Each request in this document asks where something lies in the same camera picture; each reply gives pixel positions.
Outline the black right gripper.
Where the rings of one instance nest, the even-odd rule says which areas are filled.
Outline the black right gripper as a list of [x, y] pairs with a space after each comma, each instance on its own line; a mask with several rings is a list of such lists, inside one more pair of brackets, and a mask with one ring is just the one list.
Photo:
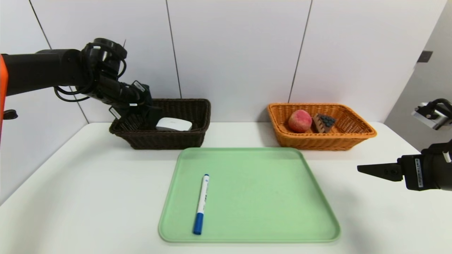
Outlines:
[[398, 182], [405, 176], [406, 188], [414, 191], [452, 190], [451, 146], [432, 144], [420, 154], [406, 155], [395, 163], [358, 165], [358, 172]]

